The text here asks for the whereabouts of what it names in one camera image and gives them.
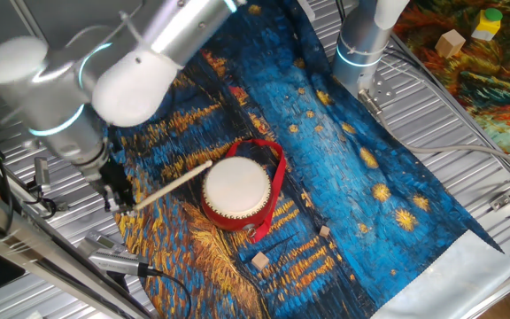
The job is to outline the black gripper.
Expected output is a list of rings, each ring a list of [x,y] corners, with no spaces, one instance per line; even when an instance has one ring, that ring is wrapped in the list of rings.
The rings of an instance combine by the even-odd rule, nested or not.
[[[98,172],[100,177],[97,181],[97,192],[104,195],[104,210],[115,213],[121,208],[123,213],[133,212],[136,202],[132,184],[128,180],[124,167],[113,159],[108,159]]]

